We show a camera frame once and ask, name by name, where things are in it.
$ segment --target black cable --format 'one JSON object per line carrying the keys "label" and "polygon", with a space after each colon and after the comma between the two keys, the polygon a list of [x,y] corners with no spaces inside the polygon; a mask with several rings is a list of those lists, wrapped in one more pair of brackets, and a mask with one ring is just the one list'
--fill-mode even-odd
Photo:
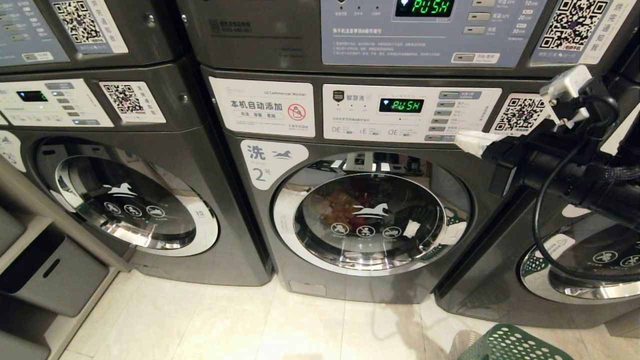
{"label": "black cable", "polygon": [[[590,125],[587,128],[587,132],[593,126],[600,126],[600,125],[607,124],[609,122],[612,122],[612,120],[613,121],[617,120],[618,117],[620,116],[620,110],[618,109],[618,104],[615,102],[615,100],[613,100],[613,103],[612,103],[606,97],[585,96],[585,97],[580,97],[580,98],[581,98],[580,102],[582,104],[586,104],[588,102],[595,102],[595,101],[600,101],[600,102],[606,103],[607,105],[610,106],[611,110],[613,110],[613,113],[614,113],[614,116],[610,117],[609,120],[603,120],[601,122],[597,122],[595,124]],[[589,137],[584,137],[580,141],[580,143],[575,148],[573,148],[573,150],[571,150],[571,152],[569,152],[569,154],[564,159],[562,159],[562,161],[560,161],[558,163],[558,165],[556,165],[556,167],[553,169],[553,171],[551,171],[551,174],[549,174],[549,177],[547,178],[547,180],[544,182],[544,184],[540,188],[540,192],[538,193],[538,196],[536,197],[536,204],[535,204],[534,211],[533,211],[533,221],[532,221],[533,239],[534,239],[534,241],[536,243],[536,247],[540,251],[540,254],[542,254],[542,256],[549,263],[549,265],[551,265],[554,268],[560,270],[561,272],[565,273],[566,275],[572,276],[572,277],[574,277],[576,279],[597,280],[597,281],[603,281],[603,282],[632,282],[632,281],[640,281],[640,274],[634,274],[634,275],[598,275],[598,274],[587,274],[585,272],[579,272],[579,271],[575,271],[575,270],[569,269],[566,266],[564,266],[564,265],[560,264],[559,262],[557,262],[551,256],[551,254],[549,254],[549,252],[547,251],[547,248],[545,247],[544,241],[542,240],[542,237],[540,236],[540,211],[542,209],[542,200],[544,199],[545,193],[547,192],[549,186],[551,185],[551,182],[556,178],[556,175],[560,172],[560,170],[562,170],[562,168],[587,144],[588,141],[589,141]]]}

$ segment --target green plastic basket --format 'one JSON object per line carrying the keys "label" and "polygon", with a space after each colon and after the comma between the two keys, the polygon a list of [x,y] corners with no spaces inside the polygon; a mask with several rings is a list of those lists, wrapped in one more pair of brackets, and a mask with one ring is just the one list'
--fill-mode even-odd
{"label": "green plastic basket", "polygon": [[506,323],[492,327],[458,360],[573,360],[566,352]]}

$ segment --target shelf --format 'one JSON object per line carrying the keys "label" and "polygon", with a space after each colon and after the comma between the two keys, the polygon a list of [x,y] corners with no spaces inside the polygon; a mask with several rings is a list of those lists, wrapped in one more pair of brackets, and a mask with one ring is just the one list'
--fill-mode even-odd
{"label": "shelf", "polygon": [[58,315],[56,317],[44,334],[44,338],[51,349],[51,354],[49,355],[48,360],[58,360],[62,356],[67,345],[69,345],[71,339],[74,338],[76,332],[80,329],[80,326],[82,326],[87,316],[91,313],[91,310],[93,310],[102,297],[102,294],[107,291],[116,275],[118,275],[118,270],[109,268],[107,277],[104,278],[102,284],[98,286],[95,293],[93,293],[78,315],[73,318],[63,315]]}
{"label": "shelf", "polygon": [[51,225],[50,218],[22,214],[15,214],[14,216],[20,220],[27,229],[24,231],[24,234],[0,256],[0,274],[13,263],[13,260],[22,254],[22,251],[24,251],[47,226]]}

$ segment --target tile floor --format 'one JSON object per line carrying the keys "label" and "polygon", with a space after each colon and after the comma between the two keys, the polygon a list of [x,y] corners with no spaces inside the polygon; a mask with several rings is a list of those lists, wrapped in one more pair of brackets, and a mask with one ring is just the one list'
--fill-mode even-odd
{"label": "tile floor", "polygon": [[[119,274],[62,360],[449,360],[494,323],[420,305],[346,302],[260,288]],[[638,360],[640,341],[524,327],[575,360]]]}

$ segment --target white horse icon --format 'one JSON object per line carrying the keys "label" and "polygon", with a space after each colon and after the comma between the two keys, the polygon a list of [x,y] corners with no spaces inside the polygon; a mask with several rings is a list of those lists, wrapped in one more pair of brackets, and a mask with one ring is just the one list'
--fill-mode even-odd
{"label": "white horse icon", "polygon": [[138,196],[137,193],[131,191],[131,185],[127,183],[122,183],[119,186],[111,186],[111,185],[102,185],[105,188],[110,188],[108,193],[112,193],[113,196],[126,196],[126,197],[135,197]]}
{"label": "white horse icon", "polygon": [[362,209],[351,213],[352,215],[357,215],[359,218],[382,218],[389,216],[389,214],[385,212],[385,210],[389,208],[386,203],[380,204],[375,208],[365,208],[360,205],[354,205],[353,207]]}

